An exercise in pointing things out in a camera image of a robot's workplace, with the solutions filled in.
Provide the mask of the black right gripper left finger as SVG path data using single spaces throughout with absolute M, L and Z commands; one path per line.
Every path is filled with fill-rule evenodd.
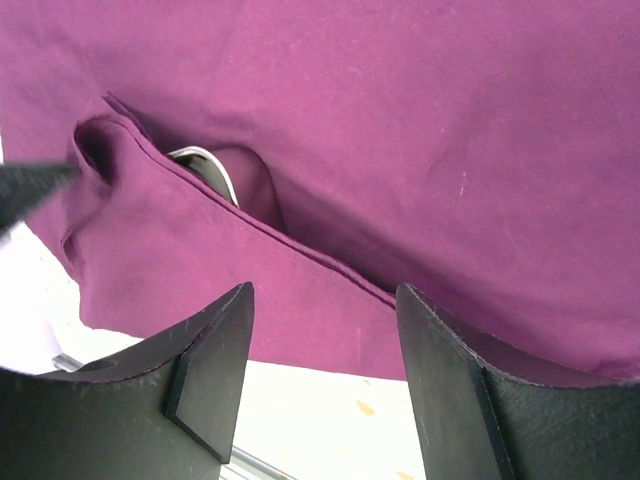
M 244 283 L 78 371 L 1 374 L 5 479 L 216 479 L 231 458 L 254 322 Z

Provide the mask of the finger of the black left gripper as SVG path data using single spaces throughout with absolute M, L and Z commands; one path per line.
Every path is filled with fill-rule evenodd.
M 81 169 L 70 163 L 1 165 L 1 234 L 28 220 L 53 195 L 71 185 Z

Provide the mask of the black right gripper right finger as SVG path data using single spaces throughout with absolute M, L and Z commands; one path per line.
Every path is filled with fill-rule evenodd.
M 639 385 L 574 370 L 396 292 L 402 356 L 430 479 L 635 479 Z

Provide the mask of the stainless steel tray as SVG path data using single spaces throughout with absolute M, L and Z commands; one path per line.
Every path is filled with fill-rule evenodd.
M 187 146 L 170 151 L 167 156 L 196 175 L 229 203 L 240 207 L 229 172 L 212 152 L 199 146 Z

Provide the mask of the purple cloth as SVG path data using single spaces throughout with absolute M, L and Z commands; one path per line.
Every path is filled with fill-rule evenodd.
M 400 379 L 408 283 L 639 374 L 635 1 L 5 1 L 1 128 L 7 162 L 81 169 L 28 224 L 91 327 L 149 337 L 249 281 L 253 359 Z

